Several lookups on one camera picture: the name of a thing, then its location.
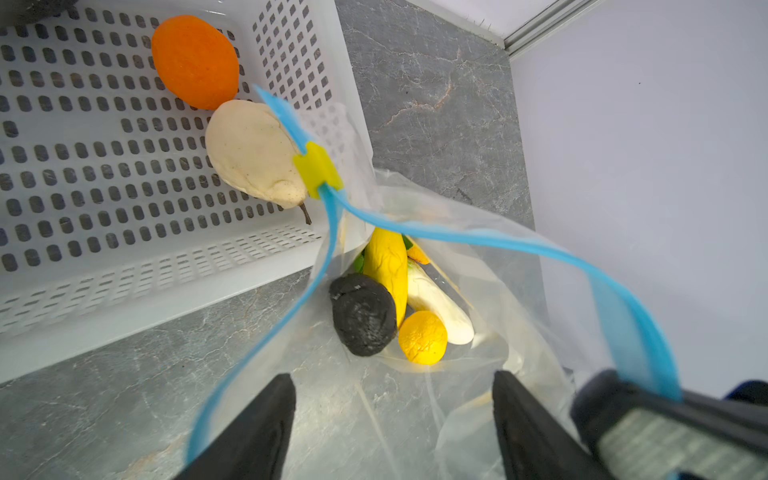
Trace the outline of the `yellow toy lemon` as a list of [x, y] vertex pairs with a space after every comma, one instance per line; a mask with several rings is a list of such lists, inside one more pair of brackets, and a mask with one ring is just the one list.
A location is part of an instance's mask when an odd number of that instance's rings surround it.
[[426, 310], [416, 311], [402, 322], [398, 343], [410, 362], [431, 366], [444, 357], [448, 333], [436, 314]]

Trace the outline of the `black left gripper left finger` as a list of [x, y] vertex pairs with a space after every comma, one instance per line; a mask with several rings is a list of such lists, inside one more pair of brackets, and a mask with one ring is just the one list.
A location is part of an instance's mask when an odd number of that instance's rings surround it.
[[179, 479], [279, 479], [296, 411], [289, 374], [275, 376]]

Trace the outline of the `orange toy fruit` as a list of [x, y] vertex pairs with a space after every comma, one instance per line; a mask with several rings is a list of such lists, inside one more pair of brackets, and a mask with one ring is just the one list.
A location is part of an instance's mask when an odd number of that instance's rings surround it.
[[236, 97], [234, 46], [207, 22], [192, 15], [165, 20], [154, 31], [151, 51], [165, 87], [190, 106], [215, 110]]

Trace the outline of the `clear zip top bag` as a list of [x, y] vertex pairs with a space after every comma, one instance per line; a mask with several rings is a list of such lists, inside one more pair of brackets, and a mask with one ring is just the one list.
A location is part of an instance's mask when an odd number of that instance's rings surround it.
[[[297, 399], [279, 479], [501, 479], [492, 401], [499, 370], [517, 377], [574, 440], [571, 406], [602, 370], [681, 399], [671, 350], [626, 287], [526, 227], [374, 169], [348, 120], [261, 98], [297, 142], [295, 165], [328, 231], [305, 292], [206, 402], [185, 468], [283, 373]], [[431, 366], [405, 357], [400, 327], [370, 357], [342, 344], [329, 286], [364, 274], [376, 228], [429, 257], [418, 264], [469, 316], [471, 343], [448, 342]]]

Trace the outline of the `white perforated plastic basket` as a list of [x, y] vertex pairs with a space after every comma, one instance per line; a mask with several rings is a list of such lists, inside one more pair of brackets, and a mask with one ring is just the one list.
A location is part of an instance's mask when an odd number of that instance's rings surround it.
[[193, 15], [260, 90], [366, 129], [331, 1], [80, 1], [1, 31], [1, 378], [9, 381], [311, 266], [322, 204], [226, 185], [208, 112], [176, 97], [151, 40]]

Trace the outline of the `aluminium frame corner post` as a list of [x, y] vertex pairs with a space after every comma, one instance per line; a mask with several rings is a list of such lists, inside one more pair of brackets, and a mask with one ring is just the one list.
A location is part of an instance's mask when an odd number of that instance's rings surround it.
[[601, 0], [558, 0], [504, 39], [511, 60], [566, 27], [602, 3]]

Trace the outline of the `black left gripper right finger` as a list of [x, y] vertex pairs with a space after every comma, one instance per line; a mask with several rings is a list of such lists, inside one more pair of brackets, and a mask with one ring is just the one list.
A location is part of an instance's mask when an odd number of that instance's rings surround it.
[[611, 475], [512, 373], [492, 385], [493, 416], [508, 479], [609, 479]]

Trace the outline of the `beige toy garlic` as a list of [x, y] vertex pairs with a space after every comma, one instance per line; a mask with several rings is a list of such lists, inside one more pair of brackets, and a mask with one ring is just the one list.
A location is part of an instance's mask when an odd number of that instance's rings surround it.
[[211, 164], [229, 186], [284, 209], [298, 207], [310, 225], [307, 188], [294, 164], [299, 154], [276, 115], [263, 103], [230, 100], [213, 113], [205, 133]]

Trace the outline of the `yellow red toy peach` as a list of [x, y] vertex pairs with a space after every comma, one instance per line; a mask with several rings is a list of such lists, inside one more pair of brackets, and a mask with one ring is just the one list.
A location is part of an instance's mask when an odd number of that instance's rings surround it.
[[430, 259], [424, 251], [407, 237], [404, 238], [406, 254], [409, 259], [421, 265], [429, 265]]

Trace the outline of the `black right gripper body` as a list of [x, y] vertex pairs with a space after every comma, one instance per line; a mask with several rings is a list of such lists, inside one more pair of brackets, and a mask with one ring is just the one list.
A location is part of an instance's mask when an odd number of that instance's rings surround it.
[[674, 401], [606, 370], [578, 393], [571, 417], [615, 479], [764, 479], [767, 384], [749, 380], [723, 398], [686, 391]]

